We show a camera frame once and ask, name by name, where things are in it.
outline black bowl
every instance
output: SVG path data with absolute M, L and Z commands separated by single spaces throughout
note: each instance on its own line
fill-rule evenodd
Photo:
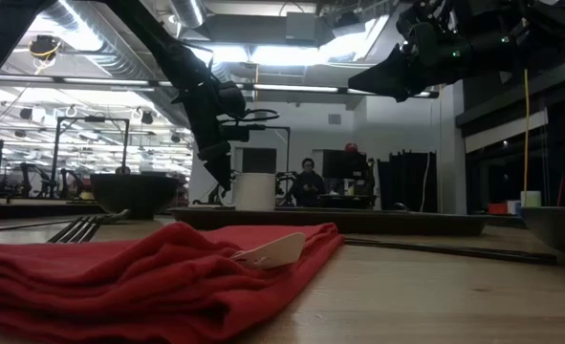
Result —
M 545 245 L 565 253 L 565 207 L 523 207 L 522 218 Z
M 91 175 L 93 196 L 105 211 L 131 210 L 133 219 L 152 219 L 176 196 L 178 180 L 143 175 Z

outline black tray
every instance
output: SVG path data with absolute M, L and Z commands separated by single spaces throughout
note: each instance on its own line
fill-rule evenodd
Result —
M 565 253 L 565 207 L 523 207 L 521 214 L 539 240 Z
M 339 232 L 361 234 L 476 236 L 483 217 L 424 214 L 407 211 L 280 208 L 275 211 L 235 211 L 232 208 L 172 208 L 176 221 L 212 230 L 237 225 L 312 226 L 335 223 Z

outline white cup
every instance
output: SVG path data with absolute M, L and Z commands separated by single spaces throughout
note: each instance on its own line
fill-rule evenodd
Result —
M 275 175 L 267 173 L 242 173 L 233 188 L 235 210 L 275 210 Z

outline table surface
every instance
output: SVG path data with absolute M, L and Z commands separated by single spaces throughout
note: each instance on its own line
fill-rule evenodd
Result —
M 95 239 L 139 239 L 172 221 L 103 226 Z M 0 244 L 42 243 L 63 227 L 0 232 Z M 379 237 L 552 253 L 515 228 L 487 227 L 480 237 Z M 233 342 L 565 343 L 565 261 L 549 267 L 342 247 L 286 310 Z M 33 342 L 0 335 L 0 344 L 10 343 Z

